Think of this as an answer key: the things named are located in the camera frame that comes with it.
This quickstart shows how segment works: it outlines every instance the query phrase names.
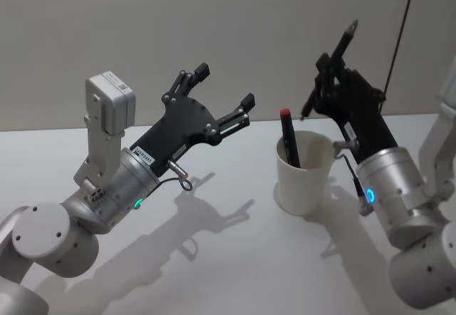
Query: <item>black pen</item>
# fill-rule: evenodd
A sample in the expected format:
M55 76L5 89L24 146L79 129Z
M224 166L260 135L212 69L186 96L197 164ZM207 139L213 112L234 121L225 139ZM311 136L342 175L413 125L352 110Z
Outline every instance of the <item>black pen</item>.
M334 49L333 54L331 55L331 62L332 64L338 64L338 62L342 59L342 56L347 50L348 45L350 44L351 40L355 36L356 28L358 27L358 19L356 19L348 29L342 35L341 40L337 44L337 47Z
M298 147L294 136L293 123L291 122L291 112L288 108L280 111L280 120L282 122L282 139L284 140L286 160L288 164L294 167L301 167L299 164Z

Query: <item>pen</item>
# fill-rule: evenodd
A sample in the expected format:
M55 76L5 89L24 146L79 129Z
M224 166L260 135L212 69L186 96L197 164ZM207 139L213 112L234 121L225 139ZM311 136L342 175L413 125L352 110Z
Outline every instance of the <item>pen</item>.
M284 140L286 160L288 164L294 167L301 167L299 164L298 148L294 136L293 123L291 122L291 112L288 108L280 111L280 120L282 123L282 139Z

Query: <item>pen tip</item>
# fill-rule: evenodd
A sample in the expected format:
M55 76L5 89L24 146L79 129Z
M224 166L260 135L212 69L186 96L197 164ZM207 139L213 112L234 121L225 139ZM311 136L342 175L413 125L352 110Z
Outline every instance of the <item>pen tip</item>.
M356 19L348 29L346 30L346 33L348 33L350 36L353 36L355 34L356 28L358 27L358 19Z

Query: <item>cable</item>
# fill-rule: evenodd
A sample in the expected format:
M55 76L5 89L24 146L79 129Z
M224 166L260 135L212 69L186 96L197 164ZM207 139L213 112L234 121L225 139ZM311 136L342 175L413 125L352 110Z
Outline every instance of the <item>cable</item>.
M399 44L400 44L400 40L402 38L402 32L404 31L404 25L405 25L405 21L407 20L408 9L410 7L411 1L412 0L407 0L407 6L405 7L404 16L402 18L402 24L400 25L399 37L398 37L398 40L396 41L396 47L394 48L393 60L391 61L390 71L388 72L388 77L386 78L385 89L383 90L383 93L385 94L385 96L386 96L386 91L388 90L388 86L390 85L391 74L393 73L394 63L396 61L396 56L398 55ZM380 104L380 108L379 108L380 112L382 111L384 102L385 101L383 101Z
M182 189L185 190L186 192L191 192L192 189L193 189L193 184L192 184L189 180L183 180L183 181L181 182L181 181L179 180L179 178L177 178L177 177L167 178L166 180L161 181L161 182L158 184L157 188L158 188L159 186L161 186L163 183L170 182L170 181L179 181L180 186L181 186Z
M348 169L350 169L350 173L353 176L353 178L357 178L356 174L355 174L355 171L353 170L353 168L351 167L350 162L348 161L348 157L346 155L344 155L343 153L336 157L337 160L339 160L341 158L343 158L345 160L345 163L347 163L347 167L348 167Z

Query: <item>green led light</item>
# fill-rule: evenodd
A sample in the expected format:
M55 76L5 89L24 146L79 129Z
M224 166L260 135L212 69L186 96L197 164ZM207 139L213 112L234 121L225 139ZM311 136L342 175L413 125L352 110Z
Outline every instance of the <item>green led light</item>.
M133 206L133 208L135 208L136 210L138 210L139 207L141 207L141 204L143 203L143 200L144 200L144 199L138 199L138 200L135 202L135 205Z

